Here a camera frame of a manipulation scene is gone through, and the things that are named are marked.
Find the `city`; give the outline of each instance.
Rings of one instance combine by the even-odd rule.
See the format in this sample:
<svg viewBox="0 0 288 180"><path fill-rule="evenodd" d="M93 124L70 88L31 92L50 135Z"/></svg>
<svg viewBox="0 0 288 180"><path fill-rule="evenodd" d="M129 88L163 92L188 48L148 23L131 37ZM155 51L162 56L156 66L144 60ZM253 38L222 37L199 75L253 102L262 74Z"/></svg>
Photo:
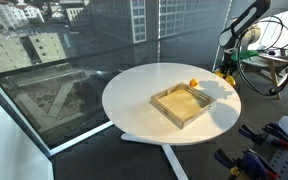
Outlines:
<svg viewBox="0 0 288 180"><path fill-rule="evenodd" d="M0 0L0 85L56 147L107 121L102 92L120 72L206 53L194 32L220 30L218 1Z"/></svg>

